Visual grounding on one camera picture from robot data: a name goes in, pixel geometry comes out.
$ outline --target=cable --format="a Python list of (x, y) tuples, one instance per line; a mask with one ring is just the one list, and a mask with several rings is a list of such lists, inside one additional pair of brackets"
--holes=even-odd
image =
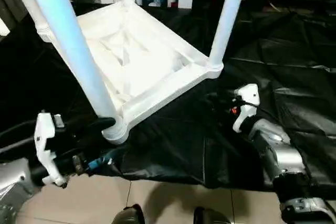
[(16, 129), (22, 127), (22, 126), (26, 126), (26, 125), (30, 125), (30, 124), (35, 124), (35, 123), (36, 123), (36, 119), (16, 124), (13, 127), (10, 127), (8, 129), (4, 130), (3, 132), (0, 132), (0, 137), (2, 137), (4, 135), (10, 133), (11, 131), (16, 130)]
[(21, 140), (19, 142), (16, 142), (14, 144), (7, 145), (6, 147), (0, 148), (0, 154), (3, 154), (5, 152), (8, 152), (12, 149), (15, 149), (17, 147), (20, 147), (20, 146), (25, 145), (25, 144), (30, 143), (30, 142), (34, 142), (34, 137), (33, 136), (28, 137), (26, 139), (23, 139), (23, 140)]
[(270, 112), (268, 112), (267, 110), (260, 108), (259, 106), (253, 104), (253, 103), (249, 103), (249, 102), (245, 102), (245, 101), (240, 101), (241, 105), (250, 105), (252, 107), (255, 107), (261, 111), (263, 111), (265, 114), (269, 115), (274, 121), (276, 121), (280, 126), (283, 127), (283, 124), (280, 122), (279, 119), (277, 119), (275, 116), (273, 116)]
[(276, 11), (281, 12), (280, 9), (278, 9), (275, 5), (273, 5), (271, 2), (268, 2), (269, 5)]

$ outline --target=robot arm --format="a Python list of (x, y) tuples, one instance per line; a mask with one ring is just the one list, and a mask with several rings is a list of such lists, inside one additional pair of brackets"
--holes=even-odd
[(259, 105), (257, 85), (244, 86), (235, 94), (240, 96), (236, 100), (240, 100), (242, 105), (233, 129), (237, 133), (245, 133), (257, 150), (279, 198), (283, 221), (336, 223), (335, 212), (329, 204), (311, 196), (310, 181), (301, 154), (291, 145), (284, 129), (255, 116)]
[[(115, 120), (104, 118), (79, 124), (84, 126), (66, 125), (60, 115), (38, 115), (34, 136), (24, 141), (35, 146), (37, 160), (20, 158), (0, 164), (0, 224), (15, 223), (24, 202), (44, 185), (65, 188), (68, 176), (90, 174), (89, 162), (100, 157), (105, 142), (92, 135), (101, 137), (101, 131), (113, 126)], [(11, 151), (20, 152), (20, 147), (25, 148), (20, 144), (0, 148), (0, 154), (11, 157)]]

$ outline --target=black tarp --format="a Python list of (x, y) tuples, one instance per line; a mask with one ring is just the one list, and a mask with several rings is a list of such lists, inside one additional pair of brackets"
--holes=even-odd
[[(209, 54), (218, 16), (148, 11)], [(336, 199), (336, 20), (295, 13), (241, 13), (225, 69), (134, 127), (97, 174), (126, 179), (271, 190), (258, 155), (227, 122), (234, 89), (257, 83), (260, 107), (279, 121), (303, 156), (313, 194)], [(54, 48), (36, 35), (29, 17), (0, 43), (0, 131), (33, 119), (41, 109), (65, 120), (94, 116)]]

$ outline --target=tile floor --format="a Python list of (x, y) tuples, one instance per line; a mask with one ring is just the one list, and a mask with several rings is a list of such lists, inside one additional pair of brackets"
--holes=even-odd
[(202, 186), (73, 177), (66, 189), (44, 187), (24, 204), (17, 224), (110, 224), (125, 206), (141, 205), (147, 224), (192, 224), (195, 207), (222, 212), (232, 223), (281, 224), (275, 194)]

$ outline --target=wrinkled plastic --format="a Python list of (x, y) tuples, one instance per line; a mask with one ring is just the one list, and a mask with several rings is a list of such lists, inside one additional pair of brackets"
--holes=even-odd
[[(218, 17), (183, 10), (149, 12), (209, 54)], [(227, 111), (236, 88), (257, 83), (260, 107), (276, 119), (261, 110), (258, 114), (285, 128), (307, 165), (314, 195), (335, 199), (335, 21), (240, 14), (221, 77), (205, 80), (134, 127), (126, 143), (111, 150), (113, 162), (94, 172), (209, 188), (271, 190), (256, 151), (233, 132)], [(34, 118), (41, 109), (62, 113), (65, 120), (94, 116), (71, 72), (49, 47), (35, 37), (28, 20), (17, 28), (16, 40), (0, 42), (0, 106), (6, 119), (0, 131)]]

